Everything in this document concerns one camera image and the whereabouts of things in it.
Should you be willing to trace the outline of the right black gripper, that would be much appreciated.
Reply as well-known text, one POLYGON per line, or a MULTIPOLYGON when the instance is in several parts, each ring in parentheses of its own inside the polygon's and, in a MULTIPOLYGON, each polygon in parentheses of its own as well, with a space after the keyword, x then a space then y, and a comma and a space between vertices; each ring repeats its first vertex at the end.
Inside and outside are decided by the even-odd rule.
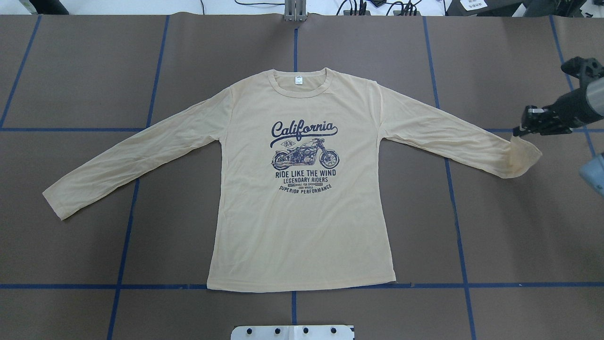
POLYGON ((552 110, 537 106, 526 106, 521 118, 521 127, 512 129, 514 137, 522 137, 527 134, 551 136, 571 134, 572 132, 573 129, 565 125, 552 110))

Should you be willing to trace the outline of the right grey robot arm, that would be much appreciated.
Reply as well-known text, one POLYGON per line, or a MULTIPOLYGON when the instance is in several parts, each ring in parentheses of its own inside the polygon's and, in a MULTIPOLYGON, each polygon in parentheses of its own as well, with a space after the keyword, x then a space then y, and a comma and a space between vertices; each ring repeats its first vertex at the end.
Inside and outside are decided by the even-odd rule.
POLYGON ((593 80, 561 95, 552 105, 526 106, 513 136, 571 134, 576 128, 603 120, 603 80, 593 80))

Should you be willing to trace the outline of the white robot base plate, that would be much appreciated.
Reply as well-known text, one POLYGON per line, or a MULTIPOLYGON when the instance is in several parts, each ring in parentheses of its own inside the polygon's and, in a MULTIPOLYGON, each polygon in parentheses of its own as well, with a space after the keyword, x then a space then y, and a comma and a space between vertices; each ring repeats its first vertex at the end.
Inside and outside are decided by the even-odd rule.
POLYGON ((355 340, 352 325, 237 326, 231 340, 355 340))

